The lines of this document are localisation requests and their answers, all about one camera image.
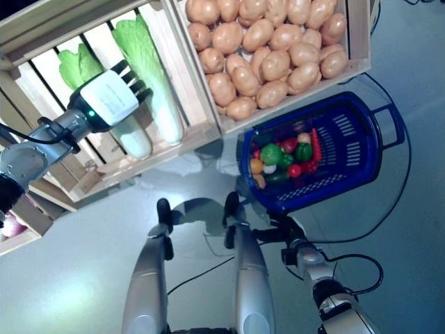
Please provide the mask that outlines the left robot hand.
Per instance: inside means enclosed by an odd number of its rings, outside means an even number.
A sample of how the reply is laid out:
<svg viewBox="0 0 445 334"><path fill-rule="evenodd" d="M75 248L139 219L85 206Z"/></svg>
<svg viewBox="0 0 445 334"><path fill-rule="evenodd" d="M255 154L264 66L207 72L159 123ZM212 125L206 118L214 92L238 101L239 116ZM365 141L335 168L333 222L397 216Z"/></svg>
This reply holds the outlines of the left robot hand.
<svg viewBox="0 0 445 334"><path fill-rule="evenodd" d="M92 133L107 132L128 118L147 98L152 89L136 78L133 71L120 61L77 88L70 97L69 110L80 111Z"/></svg>

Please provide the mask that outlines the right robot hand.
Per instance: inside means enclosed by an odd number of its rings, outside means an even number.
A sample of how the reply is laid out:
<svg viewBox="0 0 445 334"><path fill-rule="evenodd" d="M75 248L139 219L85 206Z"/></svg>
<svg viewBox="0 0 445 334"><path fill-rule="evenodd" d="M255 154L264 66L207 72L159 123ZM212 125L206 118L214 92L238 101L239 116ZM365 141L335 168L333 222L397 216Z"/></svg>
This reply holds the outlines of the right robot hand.
<svg viewBox="0 0 445 334"><path fill-rule="evenodd" d="M287 248L296 248L298 244L308 242L303 228L286 213L267 211L267 214L272 228L254 229L255 239L265 243L285 243Z"/></svg>

